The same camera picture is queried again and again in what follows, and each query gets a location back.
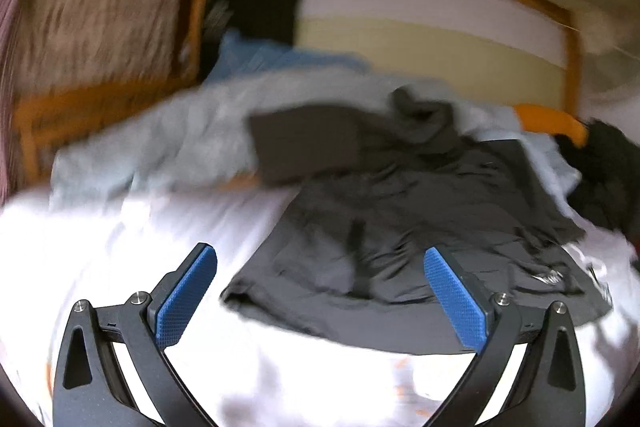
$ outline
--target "textured blue pad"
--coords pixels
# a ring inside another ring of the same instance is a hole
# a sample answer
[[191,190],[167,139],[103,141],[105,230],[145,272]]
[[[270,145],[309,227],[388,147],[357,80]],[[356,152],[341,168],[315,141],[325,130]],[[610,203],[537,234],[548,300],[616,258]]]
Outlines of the textured blue pad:
[[484,314],[436,248],[424,253],[424,275],[462,345],[479,353],[486,342]]
[[156,315],[156,344],[177,344],[218,269],[216,251],[206,247],[166,298]]

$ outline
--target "pile of clothes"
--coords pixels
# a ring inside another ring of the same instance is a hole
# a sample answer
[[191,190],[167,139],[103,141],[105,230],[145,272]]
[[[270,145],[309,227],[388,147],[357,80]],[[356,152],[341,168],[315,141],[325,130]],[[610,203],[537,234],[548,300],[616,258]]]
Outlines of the pile of clothes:
[[[262,180],[302,182],[271,235],[222,294],[246,317],[343,344],[426,355],[460,344],[424,278],[450,252],[487,295],[576,326],[609,311],[562,245],[583,231],[543,190],[517,140],[460,136],[451,105],[392,94],[392,115],[308,104],[255,114]],[[524,321],[521,338],[539,324]]]
[[556,137],[562,156],[582,174],[568,202],[594,225],[620,230],[630,243],[638,245],[640,148],[620,129],[599,120],[585,125],[585,131],[583,146],[566,136]]

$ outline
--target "orange wooden frame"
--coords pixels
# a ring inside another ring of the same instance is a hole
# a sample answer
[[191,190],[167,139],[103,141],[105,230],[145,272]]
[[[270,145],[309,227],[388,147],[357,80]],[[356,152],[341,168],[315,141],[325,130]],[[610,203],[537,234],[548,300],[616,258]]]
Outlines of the orange wooden frame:
[[[577,32],[572,29],[572,14],[548,0],[516,1],[564,26],[564,110],[575,114],[580,83],[580,42]],[[191,55],[182,77],[107,82],[18,100],[13,122],[20,136],[24,179],[28,185],[44,181],[49,176],[50,166],[42,165],[42,150],[55,152],[66,143],[136,115],[179,89],[196,85],[205,4],[206,0],[192,0],[191,3],[188,29]],[[251,183],[252,178],[240,176],[227,186],[244,187]]]

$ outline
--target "bed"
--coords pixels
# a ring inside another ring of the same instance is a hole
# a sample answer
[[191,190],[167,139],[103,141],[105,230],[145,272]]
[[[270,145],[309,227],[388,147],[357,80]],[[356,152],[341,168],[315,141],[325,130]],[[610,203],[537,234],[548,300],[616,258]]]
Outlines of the bed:
[[[203,16],[204,0],[192,0],[192,50],[200,47]],[[545,0],[302,0],[297,44],[356,52],[381,71],[437,76],[465,98],[575,114],[579,42],[571,26],[571,14]],[[423,425],[472,355],[417,357],[341,346],[244,320],[220,305],[220,292],[270,233],[295,188],[266,189],[243,172],[217,187],[49,207],[47,180],[57,149],[193,87],[197,69],[194,53],[176,78],[18,100],[14,123],[30,188],[0,214],[0,294],[10,303],[0,317],[0,363],[10,380],[37,418],[51,425],[52,374],[73,302],[124,301],[153,287],[204,241],[218,252],[218,275],[167,354],[216,422]],[[588,232],[582,251],[606,264],[615,305],[577,331],[591,427],[640,360],[640,281],[629,266],[634,251],[621,235],[575,220]],[[27,243],[32,235],[36,245]],[[579,261],[580,253],[569,253]],[[500,410],[524,349],[514,349],[483,419]],[[159,420],[126,349],[117,353],[141,411]]]

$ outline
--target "metal screw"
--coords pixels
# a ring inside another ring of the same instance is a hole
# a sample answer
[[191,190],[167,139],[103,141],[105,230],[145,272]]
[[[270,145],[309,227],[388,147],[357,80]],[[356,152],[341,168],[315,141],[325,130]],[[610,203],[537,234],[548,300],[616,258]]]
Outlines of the metal screw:
[[498,306],[508,306],[511,304],[511,299],[506,293],[494,293],[494,301]]
[[76,304],[74,304],[74,311],[76,313],[83,312],[88,305],[89,305],[89,301],[85,299],[81,299],[78,302],[76,302]]
[[148,296],[149,294],[147,292],[135,292],[129,299],[129,302],[131,304],[142,304],[144,301],[146,301],[146,298]]
[[564,315],[566,313],[566,304],[562,301],[552,302],[551,307],[553,308],[553,311],[559,315]]

